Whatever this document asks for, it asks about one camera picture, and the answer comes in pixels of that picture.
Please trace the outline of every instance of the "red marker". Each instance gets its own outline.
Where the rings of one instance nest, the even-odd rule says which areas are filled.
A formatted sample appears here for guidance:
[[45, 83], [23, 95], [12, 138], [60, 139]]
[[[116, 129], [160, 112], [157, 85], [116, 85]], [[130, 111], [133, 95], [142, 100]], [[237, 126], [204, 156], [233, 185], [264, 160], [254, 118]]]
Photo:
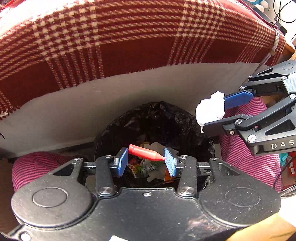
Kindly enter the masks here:
[[139, 146], [135, 146], [132, 144], [129, 145], [128, 153], [138, 156], [138, 157], [148, 159], [148, 160], [152, 160], [152, 161], [164, 161], [165, 160], [165, 157], [163, 157], [162, 155], [160, 155], [156, 151], [152, 151], [152, 150], [142, 148]]

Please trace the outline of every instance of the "red plaid blanket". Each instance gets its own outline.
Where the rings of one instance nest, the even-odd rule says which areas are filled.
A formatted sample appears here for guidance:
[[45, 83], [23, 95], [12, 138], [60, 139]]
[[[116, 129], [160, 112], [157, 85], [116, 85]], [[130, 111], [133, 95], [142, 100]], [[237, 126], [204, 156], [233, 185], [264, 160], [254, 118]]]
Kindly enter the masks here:
[[[258, 63], [275, 30], [235, 0], [27, 0], [0, 20], [0, 113], [166, 65]], [[282, 53], [280, 36], [273, 65]]]

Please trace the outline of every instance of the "teal object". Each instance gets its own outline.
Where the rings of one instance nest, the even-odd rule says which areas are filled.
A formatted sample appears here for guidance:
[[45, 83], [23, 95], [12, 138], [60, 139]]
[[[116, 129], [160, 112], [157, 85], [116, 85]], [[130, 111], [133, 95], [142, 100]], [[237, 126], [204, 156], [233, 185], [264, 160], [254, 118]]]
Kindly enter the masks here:
[[286, 164], [287, 157], [288, 157], [288, 153], [280, 153], [279, 154], [279, 162], [282, 167]]

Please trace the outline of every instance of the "blue pad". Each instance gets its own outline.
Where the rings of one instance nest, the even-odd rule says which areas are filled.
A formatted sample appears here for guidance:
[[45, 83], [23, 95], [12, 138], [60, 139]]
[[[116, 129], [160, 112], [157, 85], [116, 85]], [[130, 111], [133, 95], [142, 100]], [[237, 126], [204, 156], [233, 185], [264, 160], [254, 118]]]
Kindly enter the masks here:
[[165, 148], [164, 150], [165, 150], [165, 164], [167, 166], [168, 172], [170, 173], [170, 176], [173, 177], [176, 175], [176, 166], [175, 166], [174, 158], [167, 148]]
[[127, 163], [128, 163], [128, 149], [125, 148], [124, 152], [122, 153], [121, 157], [119, 158], [119, 164], [118, 164], [118, 168], [116, 170], [117, 175], [119, 177], [122, 177]]
[[245, 90], [227, 95], [224, 97], [224, 109], [227, 110], [236, 106], [247, 104], [253, 98], [253, 93]]

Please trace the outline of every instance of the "stuffed toy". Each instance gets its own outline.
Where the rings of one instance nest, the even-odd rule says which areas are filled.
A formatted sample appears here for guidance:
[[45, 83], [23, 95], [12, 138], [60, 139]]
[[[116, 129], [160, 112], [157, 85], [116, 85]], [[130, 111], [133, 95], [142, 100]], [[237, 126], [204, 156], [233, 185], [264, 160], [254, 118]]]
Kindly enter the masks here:
[[268, 8], [268, 3], [265, 0], [244, 0], [255, 5], [261, 12], [264, 12], [264, 8]]

